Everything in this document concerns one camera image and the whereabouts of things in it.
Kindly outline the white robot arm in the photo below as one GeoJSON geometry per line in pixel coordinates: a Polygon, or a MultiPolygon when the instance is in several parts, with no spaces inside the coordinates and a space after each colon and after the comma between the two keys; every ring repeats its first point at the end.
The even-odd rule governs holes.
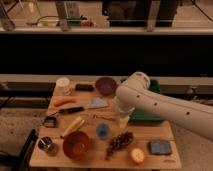
{"type": "Polygon", "coordinates": [[[145,73],[133,73],[116,89],[115,110],[125,117],[141,109],[213,141],[213,107],[154,93],[149,87],[145,73]]]}

